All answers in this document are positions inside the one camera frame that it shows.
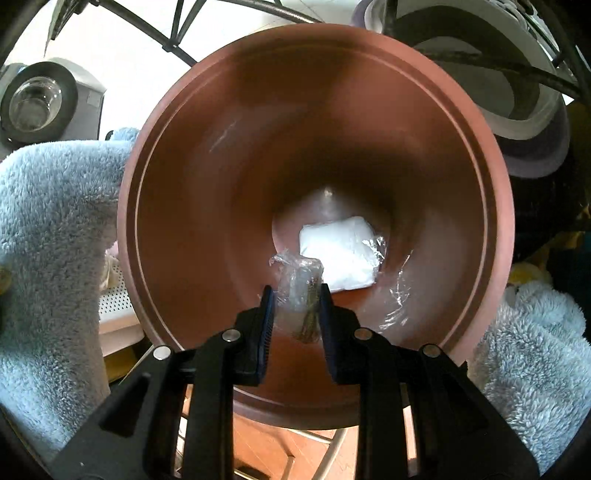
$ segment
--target black metal frame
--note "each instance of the black metal frame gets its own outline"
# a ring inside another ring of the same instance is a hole
[[[186,51],[184,51],[179,44],[187,34],[189,27],[197,17],[197,14],[205,5],[207,0],[195,0],[195,3],[189,10],[187,18],[185,18],[182,25],[180,24],[181,13],[183,11],[184,0],[177,0],[174,10],[173,24],[170,31],[170,38],[164,35],[160,30],[154,28],[146,20],[134,14],[131,10],[125,8],[115,0],[80,0],[80,3],[89,1],[91,5],[96,7],[104,7],[126,22],[132,24],[135,28],[145,33],[147,36],[157,41],[162,48],[170,53],[176,55],[180,60],[192,67],[197,63],[197,60],[192,58]],[[275,0],[274,3],[265,0],[222,0],[235,5],[243,5],[244,7],[254,8],[272,15],[276,15],[294,23],[320,23],[317,18],[310,17],[299,13],[291,8],[281,5],[281,0]]]
[[[56,26],[55,33],[52,35],[52,38],[57,36],[57,33],[59,33],[59,30],[63,28],[63,25],[66,23],[67,19],[71,17],[72,13],[81,13],[84,10],[86,4],[90,2],[94,6],[102,6],[106,8],[118,17],[129,22],[134,27],[162,45],[162,48],[165,51],[173,53],[180,60],[192,67],[197,63],[197,61],[186,51],[184,51],[179,45],[187,34],[198,13],[203,8],[203,5],[205,5],[206,1],[207,0],[195,0],[193,6],[189,10],[189,13],[187,14],[187,18],[182,24],[180,24],[184,0],[177,0],[170,37],[167,37],[162,32],[143,20],[141,17],[123,7],[115,0],[70,0],[70,3],[65,9],[65,14],[62,15],[59,25]],[[284,7],[281,4],[281,0],[274,0],[274,2],[266,0],[220,1],[254,8],[262,12],[276,15],[294,23],[322,23],[322,21],[318,20],[317,18],[310,17],[291,8]],[[532,5],[535,5],[538,14],[547,23],[552,35],[556,39],[558,49],[555,48],[550,39],[547,38],[546,34],[541,31],[537,25],[531,21],[529,21],[528,24],[546,40],[550,48],[553,50],[554,58],[552,63],[554,66],[557,67],[562,62],[566,62],[570,70],[576,76],[578,81],[577,84],[565,80],[558,75],[551,74],[529,65],[507,62],[503,59],[493,58],[486,55],[466,54],[462,52],[435,53],[427,51],[422,53],[434,61],[449,61],[452,63],[480,66],[488,69],[498,70],[500,72],[516,73],[525,79],[530,79],[532,82],[546,85],[554,90],[558,90],[559,92],[568,95],[571,98],[582,101],[587,106],[591,106],[591,72],[586,68],[584,60],[581,58],[581,55],[576,49],[575,42],[563,28],[561,21],[564,21],[564,18],[559,19],[555,13],[555,9],[558,8],[556,2],[554,0],[532,0],[532,2],[530,2],[530,0],[517,0],[517,5],[525,14],[526,20],[528,19],[527,15],[534,13]],[[384,15],[384,34],[392,38],[396,38],[395,20],[397,8],[398,0],[387,0]]]

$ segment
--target metal screw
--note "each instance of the metal screw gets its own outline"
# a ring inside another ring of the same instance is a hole
[[[240,332],[234,328],[230,328],[222,334],[222,338],[227,342],[235,342],[240,338]]]
[[[153,356],[156,360],[166,360],[173,351],[166,345],[160,345],[153,351]]]
[[[423,354],[430,358],[437,358],[439,355],[441,355],[441,349],[437,345],[425,345],[423,348]]]
[[[369,340],[373,333],[371,330],[368,330],[367,328],[358,328],[357,330],[355,330],[355,333],[353,334],[355,335],[355,338],[357,340]]]

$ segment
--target yellow plush toy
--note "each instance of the yellow plush toy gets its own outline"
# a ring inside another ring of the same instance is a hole
[[[0,265],[0,295],[5,293],[12,283],[12,275],[10,270],[3,265]]]

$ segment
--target small plastic-wrapped item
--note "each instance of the small plastic-wrapped item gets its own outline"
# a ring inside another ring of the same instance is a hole
[[[304,343],[320,337],[318,301],[322,284],[322,262],[289,250],[273,256],[269,264],[280,263],[275,325]]]

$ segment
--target bowl rim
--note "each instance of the bowl rim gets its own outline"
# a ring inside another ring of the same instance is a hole
[[[480,192],[484,205],[485,234],[483,251],[478,276],[464,312],[468,307],[475,311],[470,319],[463,313],[457,319],[451,331],[440,342],[440,346],[457,364],[468,358],[486,328],[492,321],[496,308],[505,290],[506,281],[511,267],[515,217],[509,176],[501,151],[495,137],[486,123],[480,109],[466,92],[438,65],[396,40],[373,33],[361,28],[336,24],[297,24],[270,28],[248,35],[224,48],[212,53],[200,63],[192,67],[182,76],[159,101],[150,117],[142,127],[129,160],[125,166],[124,177],[119,194],[118,206],[118,240],[121,267],[125,283],[136,314],[154,345],[167,343],[176,350],[181,346],[159,318],[152,303],[150,292],[139,261],[137,242],[137,211],[141,197],[141,186],[144,174],[150,162],[151,153],[163,134],[166,126],[175,113],[191,95],[194,82],[209,69],[220,66],[224,62],[251,53],[257,47],[281,48],[293,41],[330,41],[332,43],[370,46],[380,52],[403,62],[410,70],[423,78],[416,79],[419,85],[438,101],[445,98],[453,107],[450,119],[456,122],[456,128],[463,135],[466,148],[473,151],[479,149],[480,162],[486,164],[487,171],[482,172],[475,154],[472,161],[479,177]],[[253,420],[282,427],[304,429],[333,429],[356,424],[358,420],[358,404],[350,403],[339,408],[294,408],[290,406],[261,405],[252,396],[235,388],[234,408]],[[297,413],[286,414],[285,409]]]

